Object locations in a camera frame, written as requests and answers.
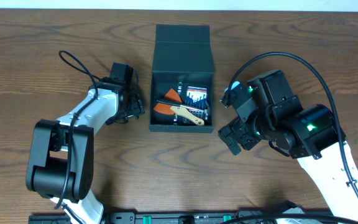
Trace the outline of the small hammer black handle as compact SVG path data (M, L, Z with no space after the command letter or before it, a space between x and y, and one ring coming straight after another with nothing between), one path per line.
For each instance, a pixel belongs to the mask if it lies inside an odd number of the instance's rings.
M161 105L170 105L170 106L176 106L176 107L179 107L179 108L186 108L187 110L196 111L196 112L201 113L201 117L203 119L208 118L208 110L202 110L202 109L198 109L198 108L195 108L195 107L192 107L192 106L183 105L181 103L168 101L168 100L157 100L157 103L161 104Z

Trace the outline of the orange scraper wooden handle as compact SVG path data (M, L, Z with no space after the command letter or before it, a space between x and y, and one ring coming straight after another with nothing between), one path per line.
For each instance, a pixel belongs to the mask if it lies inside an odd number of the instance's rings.
M181 103L178 93L173 88L169 89L169 91L165 94L165 96L162 99L157 99L157 100L168 100L168 101ZM204 126L204 120L202 118L198 118L195 115L191 114L186 108L179 108L179 107L170 106L170 105L161 105L161 104L157 103L154 106L154 111L156 111L160 114L165 114L165 115L177 114L178 116L181 116L183 118L186 118L187 120L190 120L193 124L195 124L197 126Z

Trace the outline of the precision screwdriver set case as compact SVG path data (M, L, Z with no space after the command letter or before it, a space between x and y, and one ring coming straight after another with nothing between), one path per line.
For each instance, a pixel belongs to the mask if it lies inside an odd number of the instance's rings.
M208 89L202 87L189 86L186 91L185 104L190 106L188 111L203 120L208 119Z

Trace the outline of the silver combination wrench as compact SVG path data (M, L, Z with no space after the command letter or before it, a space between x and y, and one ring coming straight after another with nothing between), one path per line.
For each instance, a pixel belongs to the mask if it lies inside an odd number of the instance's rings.
M180 102L181 102L181 103L183 102L183 100L181 99L182 87L183 87L183 83L182 83L182 82L178 82L177 93L178 93L178 96L180 97ZM173 120L173 125L177 125L177 121L178 121L178 115L175 114L175 115L174 115L174 120Z

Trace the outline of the black gift box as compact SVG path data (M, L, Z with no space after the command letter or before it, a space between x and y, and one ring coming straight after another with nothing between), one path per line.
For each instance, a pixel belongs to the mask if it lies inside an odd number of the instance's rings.
M213 74L209 26L157 24L150 87L150 131L212 133ZM183 83L183 103L189 86L208 89L209 113L204 126L197 126L181 116L178 116L177 125L173 125L174 115L154 111L156 100L162 99L171 88L177 91L178 82Z

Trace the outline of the red handled pliers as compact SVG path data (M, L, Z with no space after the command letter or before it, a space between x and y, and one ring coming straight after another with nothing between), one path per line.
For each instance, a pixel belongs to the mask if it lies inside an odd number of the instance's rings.
M117 119L115 120L115 123L126 124L126 123L129 122L129 119L130 119L130 118L139 119L139 116L140 116L139 113L137 113L137 114L127 114L127 113L124 113L124 114L119 115L119 116L117 117Z

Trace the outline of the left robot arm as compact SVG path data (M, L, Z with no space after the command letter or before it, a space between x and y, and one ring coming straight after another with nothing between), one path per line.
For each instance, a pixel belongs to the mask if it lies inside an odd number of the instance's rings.
M104 126L139 117L144 108L137 86L99 83L56 120L34 127L25 185L62 208L71 223L101 223L104 207L91 191L94 137Z

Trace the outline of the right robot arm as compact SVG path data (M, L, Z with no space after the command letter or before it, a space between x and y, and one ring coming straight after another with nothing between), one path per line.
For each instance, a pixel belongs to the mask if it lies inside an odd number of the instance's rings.
M275 151L298 161L335 217L358 221L358 169L330 109L304 109L295 95L238 93L230 104L237 117L218 136L234 155L267 141Z

